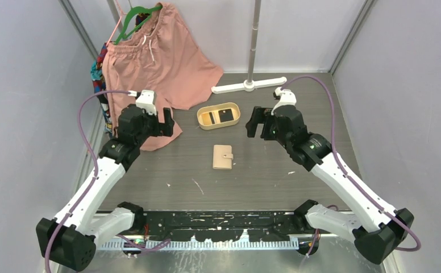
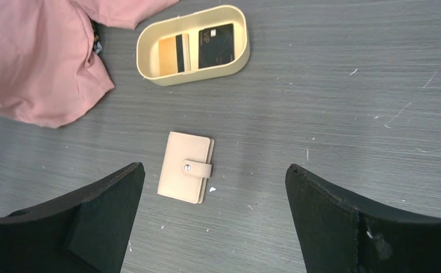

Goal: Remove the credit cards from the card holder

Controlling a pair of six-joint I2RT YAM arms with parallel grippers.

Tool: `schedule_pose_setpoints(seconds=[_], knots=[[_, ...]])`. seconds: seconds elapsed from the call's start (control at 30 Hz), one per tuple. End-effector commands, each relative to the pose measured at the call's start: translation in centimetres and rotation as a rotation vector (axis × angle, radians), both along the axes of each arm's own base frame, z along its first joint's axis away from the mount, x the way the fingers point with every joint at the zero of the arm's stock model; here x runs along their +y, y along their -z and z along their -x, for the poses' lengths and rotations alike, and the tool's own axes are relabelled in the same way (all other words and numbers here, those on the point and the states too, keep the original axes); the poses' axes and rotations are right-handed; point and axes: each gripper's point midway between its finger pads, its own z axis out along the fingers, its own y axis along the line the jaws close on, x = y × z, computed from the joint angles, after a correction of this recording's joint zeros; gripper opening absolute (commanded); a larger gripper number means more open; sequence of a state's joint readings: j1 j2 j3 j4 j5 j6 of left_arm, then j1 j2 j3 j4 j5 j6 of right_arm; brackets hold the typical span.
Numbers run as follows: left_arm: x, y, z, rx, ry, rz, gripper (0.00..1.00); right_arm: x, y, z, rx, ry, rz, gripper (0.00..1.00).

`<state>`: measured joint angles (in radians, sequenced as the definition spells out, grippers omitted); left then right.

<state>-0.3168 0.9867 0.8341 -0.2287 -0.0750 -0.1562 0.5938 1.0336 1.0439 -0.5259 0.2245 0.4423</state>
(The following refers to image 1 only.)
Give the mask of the beige leather card holder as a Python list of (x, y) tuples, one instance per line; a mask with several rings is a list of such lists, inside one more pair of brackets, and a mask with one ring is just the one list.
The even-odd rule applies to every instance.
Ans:
[(216, 144), (213, 147), (213, 169), (232, 169), (232, 146)]

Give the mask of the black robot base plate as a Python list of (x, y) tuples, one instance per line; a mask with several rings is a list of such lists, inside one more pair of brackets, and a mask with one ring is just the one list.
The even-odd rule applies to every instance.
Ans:
[(297, 235), (312, 237), (314, 229), (284, 210), (152, 210), (144, 212), (141, 224), (121, 235), (146, 235), (152, 241), (235, 242), (244, 232), (249, 242), (277, 242)]

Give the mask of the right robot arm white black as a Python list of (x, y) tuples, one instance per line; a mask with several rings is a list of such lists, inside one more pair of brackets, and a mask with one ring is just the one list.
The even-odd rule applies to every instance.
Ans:
[(332, 149), (322, 135), (308, 131), (303, 116), (293, 105), (276, 109), (255, 106), (246, 123), (253, 138), (263, 125), (261, 139), (275, 140), (289, 157), (328, 185), (351, 209), (344, 214), (314, 200), (295, 211), (295, 226), (301, 233), (321, 229), (352, 242), (368, 261), (381, 264), (407, 237), (414, 215), (406, 208), (396, 209), (374, 193)]

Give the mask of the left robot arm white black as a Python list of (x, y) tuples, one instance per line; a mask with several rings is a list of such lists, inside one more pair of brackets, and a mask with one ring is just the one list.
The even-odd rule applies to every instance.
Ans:
[(98, 247), (118, 234), (140, 234), (146, 225), (144, 209), (124, 201), (111, 213), (94, 221), (99, 206), (113, 186), (130, 169), (148, 138), (171, 137), (175, 122), (171, 110), (163, 108), (164, 122), (146, 108), (130, 104), (123, 109), (117, 137), (105, 143), (94, 161), (94, 169), (71, 200), (51, 219), (36, 226), (45, 270), (55, 262), (77, 272), (93, 260)]

